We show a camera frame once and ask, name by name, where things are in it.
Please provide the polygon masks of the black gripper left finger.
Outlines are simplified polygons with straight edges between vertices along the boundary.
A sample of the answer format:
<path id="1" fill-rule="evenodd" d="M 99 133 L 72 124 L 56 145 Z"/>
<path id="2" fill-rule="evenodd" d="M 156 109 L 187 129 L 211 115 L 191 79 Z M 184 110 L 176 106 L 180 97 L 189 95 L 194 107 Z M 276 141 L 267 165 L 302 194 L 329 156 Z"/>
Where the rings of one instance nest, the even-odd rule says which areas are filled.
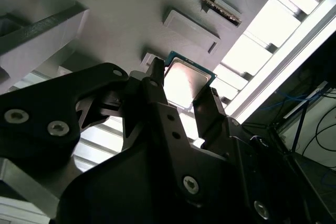
<path id="1" fill-rule="evenodd" d="M 19 195 L 63 195 L 82 175 L 70 163 L 81 133 L 110 116 L 123 119 L 125 150 L 187 140 L 164 72 L 159 58 L 138 78 L 103 63 L 2 95 L 2 181 Z"/>

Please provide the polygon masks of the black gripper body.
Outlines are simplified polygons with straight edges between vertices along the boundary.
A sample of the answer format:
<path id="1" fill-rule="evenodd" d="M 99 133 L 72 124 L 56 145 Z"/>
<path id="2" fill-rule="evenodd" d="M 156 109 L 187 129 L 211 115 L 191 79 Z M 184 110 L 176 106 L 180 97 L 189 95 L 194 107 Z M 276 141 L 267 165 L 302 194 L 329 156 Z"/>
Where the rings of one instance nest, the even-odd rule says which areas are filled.
<path id="1" fill-rule="evenodd" d="M 240 140 L 221 156 L 187 140 L 143 142 L 76 178 L 61 198 L 60 222 L 250 221 L 241 174 L 251 153 Z"/>

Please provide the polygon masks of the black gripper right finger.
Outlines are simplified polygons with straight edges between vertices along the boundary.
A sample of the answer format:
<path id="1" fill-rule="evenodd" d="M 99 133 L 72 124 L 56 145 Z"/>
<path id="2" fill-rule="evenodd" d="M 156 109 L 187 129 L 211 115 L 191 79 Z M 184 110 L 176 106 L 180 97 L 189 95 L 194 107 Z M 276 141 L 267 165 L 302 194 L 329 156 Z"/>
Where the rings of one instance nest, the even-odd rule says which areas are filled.
<path id="1" fill-rule="evenodd" d="M 223 222 L 325 223 L 325 204 L 288 151 L 247 134 L 226 115 L 214 88 L 193 106 L 202 149 L 223 159 L 216 209 Z"/>

